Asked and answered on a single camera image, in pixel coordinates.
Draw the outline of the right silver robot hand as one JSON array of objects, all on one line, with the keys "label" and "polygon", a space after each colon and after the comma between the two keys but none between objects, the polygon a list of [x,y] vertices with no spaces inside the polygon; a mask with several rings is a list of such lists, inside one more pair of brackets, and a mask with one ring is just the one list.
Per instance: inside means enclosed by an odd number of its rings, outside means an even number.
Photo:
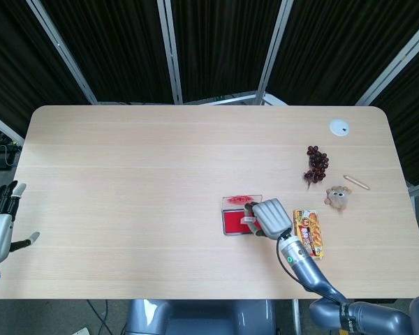
[{"label": "right silver robot hand", "polygon": [[278,240],[292,232],[292,221],[277,198],[245,204],[241,223],[253,235],[272,240]]}]

